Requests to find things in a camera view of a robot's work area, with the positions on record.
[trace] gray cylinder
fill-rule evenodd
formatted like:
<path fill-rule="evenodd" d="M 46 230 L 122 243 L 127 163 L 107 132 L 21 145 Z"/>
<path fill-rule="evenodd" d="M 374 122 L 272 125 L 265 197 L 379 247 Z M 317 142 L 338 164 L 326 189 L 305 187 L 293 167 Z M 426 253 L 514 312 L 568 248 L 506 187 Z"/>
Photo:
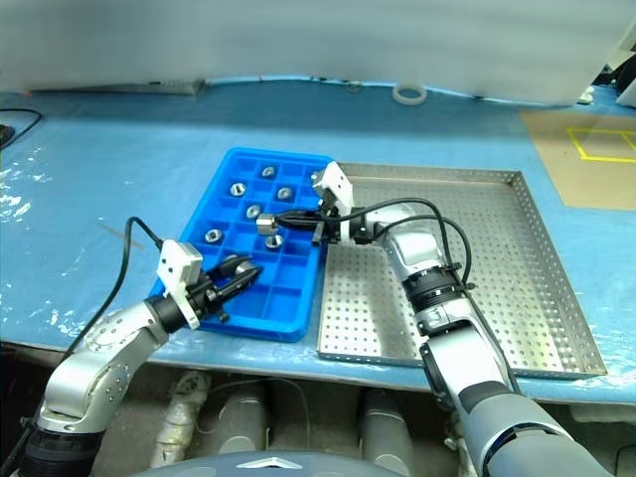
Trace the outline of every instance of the gray cylinder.
<path fill-rule="evenodd" d="M 382 390 L 365 395 L 361 441 L 363 459 L 406 477 L 413 474 L 413 444 L 406 422 Z"/>
<path fill-rule="evenodd" d="M 241 386 L 219 412 L 213 448 L 219 454 L 262 451 L 267 447 L 267 409 L 261 385 Z"/>

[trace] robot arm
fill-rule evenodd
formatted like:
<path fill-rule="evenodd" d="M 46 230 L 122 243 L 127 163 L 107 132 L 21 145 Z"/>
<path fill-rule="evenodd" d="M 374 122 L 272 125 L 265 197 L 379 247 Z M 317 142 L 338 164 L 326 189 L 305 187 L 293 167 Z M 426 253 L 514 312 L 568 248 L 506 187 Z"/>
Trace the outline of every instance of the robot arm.
<path fill-rule="evenodd" d="M 511 390 L 505 357 L 486 331 L 468 284 L 457 277 L 457 266 L 445 261 L 427 227 L 405 222 L 379 234 L 414 216 L 412 207 L 391 205 L 357 215 L 351 184 L 336 163 L 313 180 L 321 210 L 260 217 L 261 232 L 315 228 L 314 242 L 376 241 L 385 250 L 427 338 L 420 353 L 433 393 L 444 408 L 457 410 L 480 476 L 609 475 L 538 404 Z M 343 220 L 343 204 L 350 220 Z M 328 220 L 339 215 L 338 221 Z"/>
<path fill-rule="evenodd" d="M 230 257 L 207 272 L 202 261 L 191 245 L 164 240 L 157 274 L 166 292 L 98 322 L 54 370 L 19 476 L 88 475 L 137 369 L 184 325 L 197 328 L 200 319 L 213 314 L 227 320 L 223 304 L 261 272 L 246 256 Z M 216 284 L 220 279 L 222 286 Z"/>

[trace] cardboard sheet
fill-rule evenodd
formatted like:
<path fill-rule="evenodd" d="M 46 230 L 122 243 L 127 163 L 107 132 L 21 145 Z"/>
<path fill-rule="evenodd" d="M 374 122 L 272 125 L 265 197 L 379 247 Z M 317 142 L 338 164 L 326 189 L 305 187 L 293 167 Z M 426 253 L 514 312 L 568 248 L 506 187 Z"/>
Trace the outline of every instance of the cardboard sheet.
<path fill-rule="evenodd" d="M 521 111 L 563 203 L 636 210 L 636 117 Z"/>

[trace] black cable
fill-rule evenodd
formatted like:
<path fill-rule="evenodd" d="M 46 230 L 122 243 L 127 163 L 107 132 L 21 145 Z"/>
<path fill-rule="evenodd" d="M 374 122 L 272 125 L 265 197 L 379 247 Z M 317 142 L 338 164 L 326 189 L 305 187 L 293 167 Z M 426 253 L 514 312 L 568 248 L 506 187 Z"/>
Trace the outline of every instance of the black cable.
<path fill-rule="evenodd" d="M 378 202 L 377 204 L 373 204 L 372 206 L 364 207 L 360 209 L 359 211 L 354 212 L 353 214 L 349 214 L 348 216 L 329 217 L 324 215 L 323 213 L 321 215 L 321 219 L 325 222 L 337 224 L 340 222 L 345 222 L 351 219 L 355 219 L 357 217 L 363 216 L 364 214 L 368 214 L 369 212 L 374 212 L 378 209 L 383 209 L 384 207 L 394 206 L 397 204 L 424 204 L 425 206 L 429 207 L 433 211 L 433 213 L 435 214 L 435 218 L 437 219 L 437 222 L 439 223 L 439 229 L 441 231 L 441 242 L 444 248 L 444 256 L 446 257 L 446 262 L 449 265 L 452 264 L 453 260 L 450 254 L 450 246 L 448 245 L 448 234 L 446 233 L 446 225 L 444 223 L 443 216 L 440 214 L 439 209 L 437 209 L 437 206 L 435 206 L 435 204 L 433 204 L 432 202 L 426 199 L 422 199 L 420 197 L 403 197 L 399 199 L 389 199 L 387 201 L 382 201 L 382 202 Z"/>
<path fill-rule="evenodd" d="M 402 219 L 400 221 L 391 222 L 390 224 L 388 224 L 385 227 L 382 227 L 378 232 L 376 232 L 374 234 L 373 240 L 379 239 L 381 236 L 386 234 L 393 227 L 401 226 L 402 224 L 405 224 L 407 222 L 436 220 L 436 219 L 437 219 L 436 216 L 412 216 L 412 217 L 407 217 L 405 219 Z M 464 252 L 465 252 L 465 255 L 466 255 L 466 263 L 464 265 L 464 273 L 463 273 L 463 275 L 461 277 L 461 281 L 464 283 L 464 285 L 467 285 L 468 284 L 468 276 L 470 275 L 470 269 L 472 268 L 472 264 L 473 264 L 473 253 L 472 253 L 472 248 L 470 246 L 470 240 L 468 239 L 468 236 L 466 235 L 466 232 L 461 227 L 459 227 L 459 224 L 457 224 L 454 221 L 451 221 L 450 219 L 448 219 L 446 217 L 442 217 L 442 220 L 445 221 L 447 224 L 449 224 L 451 227 L 453 227 L 455 229 L 455 231 L 459 234 L 459 237 L 461 238 L 461 241 L 464 243 Z"/>
<path fill-rule="evenodd" d="M 31 124 L 29 124 L 27 127 L 25 127 L 20 132 L 16 133 L 15 136 L 13 136 L 6 143 L 4 143 L 0 147 L 0 151 L 3 150 L 3 149 L 6 149 L 11 144 L 13 144 L 18 139 L 20 139 L 22 136 L 24 136 L 27 132 L 29 132 L 37 123 L 39 123 L 44 118 L 44 115 L 40 111 L 36 111 L 35 109 L 29 109 L 29 108 L 26 108 L 26 107 L 4 107 L 4 108 L 0 109 L 0 112 L 29 112 L 31 114 L 35 114 L 36 115 L 36 118 L 33 121 L 31 121 Z"/>
<path fill-rule="evenodd" d="M 397 226 L 400 226 L 402 224 L 405 224 L 405 223 L 411 222 L 411 221 L 431 220 L 431 219 L 436 219 L 436 216 L 412 216 L 412 217 L 407 217 L 405 219 L 402 219 L 400 221 L 392 222 L 392 223 L 388 224 L 387 226 L 381 228 L 377 233 L 375 233 L 374 234 L 374 240 L 379 239 L 383 234 L 387 233 L 393 227 L 397 227 Z M 445 217 L 443 217 L 442 219 L 447 224 L 449 224 L 451 227 L 453 227 L 455 229 L 455 231 L 461 237 L 461 240 L 464 242 L 464 250 L 465 250 L 465 253 L 466 253 L 466 265 L 465 265 L 465 268 L 464 268 L 464 274 L 462 276 L 461 281 L 464 283 L 464 285 L 467 285 L 468 284 L 468 276 L 470 275 L 470 270 L 471 270 L 471 267 L 472 267 L 472 250 L 471 250 L 471 246 L 470 246 L 470 240 L 468 239 L 468 236 L 466 235 L 466 232 L 461 227 L 459 227 L 459 225 L 457 223 L 455 223 L 454 221 L 451 221 L 450 219 L 447 219 Z M 451 272 L 455 276 L 455 279 L 457 281 L 459 281 L 459 277 L 457 276 L 457 273 L 455 272 L 455 270 L 452 270 Z M 510 367 L 510 363 L 508 363 L 508 359 L 506 358 L 504 350 L 501 348 L 501 345 L 499 344 L 499 340 L 497 340 L 497 337 L 495 336 L 495 333 L 493 332 L 492 328 L 488 324 L 488 321 L 486 321 L 486 317 L 483 315 L 481 309 L 479 308 L 479 306 L 477 306 L 477 303 L 473 299 L 472 295 L 468 292 L 468 290 L 467 289 L 463 290 L 463 293 L 466 296 L 466 298 L 468 299 L 468 301 L 470 301 L 470 304 L 474 308 L 475 313 L 477 314 L 477 317 L 479 318 L 479 321 L 481 323 L 482 328 L 484 329 L 484 331 L 488 335 L 488 339 L 490 340 L 492 346 L 495 348 L 495 351 L 499 355 L 499 359 L 503 362 L 503 364 L 504 364 L 504 366 L 506 368 L 506 374 L 508 376 L 508 381 L 510 382 L 510 386 L 512 387 L 512 389 L 513 389 L 513 391 L 515 393 L 521 394 L 521 389 L 519 388 L 519 383 L 517 382 L 517 377 L 513 373 L 513 370 Z"/>
<path fill-rule="evenodd" d="M 81 343 L 81 340 L 83 339 L 83 337 L 86 336 L 86 333 L 90 331 L 90 328 L 94 326 L 94 324 L 101 317 L 103 312 L 106 311 L 108 306 L 110 306 L 110 303 L 119 292 L 119 289 L 121 288 L 121 284 L 123 283 L 123 279 L 126 276 L 126 271 L 128 269 L 128 261 L 130 259 L 130 244 L 132 243 L 133 224 L 137 224 L 140 228 L 142 228 L 143 231 L 146 232 L 148 236 L 152 239 L 152 241 L 155 243 L 157 248 L 161 249 L 161 245 L 163 244 L 163 241 L 160 238 L 158 238 L 155 235 L 155 233 L 152 232 L 150 228 L 141 219 L 139 219 L 138 217 L 131 217 L 126 221 L 126 226 L 124 228 L 124 233 L 123 233 L 123 251 L 121 256 L 121 265 L 119 266 L 119 273 L 117 274 L 117 279 L 115 280 L 115 284 L 113 285 L 112 289 L 110 290 L 110 293 L 108 293 L 108 296 L 106 297 L 104 302 L 101 304 L 99 309 L 95 312 L 92 318 L 88 320 L 88 322 L 82 328 L 81 332 L 79 332 L 79 334 L 73 340 L 71 345 L 67 348 L 65 353 L 62 355 L 62 358 L 60 359 L 58 366 L 60 365 L 61 362 L 63 362 L 66 358 L 68 358 L 70 355 L 73 354 L 73 351 Z M 42 399 L 40 400 L 40 404 L 38 404 L 38 407 L 36 408 L 36 411 L 33 414 L 33 417 L 30 419 L 30 422 L 27 423 L 27 426 L 22 432 L 20 439 L 11 450 L 11 453 L 2 463 L 2 467 L 0 467 L 0 477 L 6 477 L 10 472 L 13 471 L 15 461 L 21 455 L 22 450 L 25 444 L 27 443 L 27 440 L 29 439 L 29 436 L 31 435 L 31 432 L 34 429 L 35 423 L 38 420 L 38 416 L 40 415 L 40 409 L 42 408 L 43 403 L 44 403 L 44 396 L 42 396 Z"/>

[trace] metal hex nut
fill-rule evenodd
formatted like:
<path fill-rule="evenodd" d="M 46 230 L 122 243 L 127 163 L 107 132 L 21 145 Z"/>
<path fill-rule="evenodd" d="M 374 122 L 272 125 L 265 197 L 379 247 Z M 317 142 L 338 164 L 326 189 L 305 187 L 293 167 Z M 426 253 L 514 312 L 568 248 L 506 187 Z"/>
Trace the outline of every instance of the metal hex nut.
<path fill-rule="evenodd" d="M 262 236 L 273 236 L 278 230 L 276 216 L 274 214 L 260 214 L 256 219 L 256 227 Z"/>

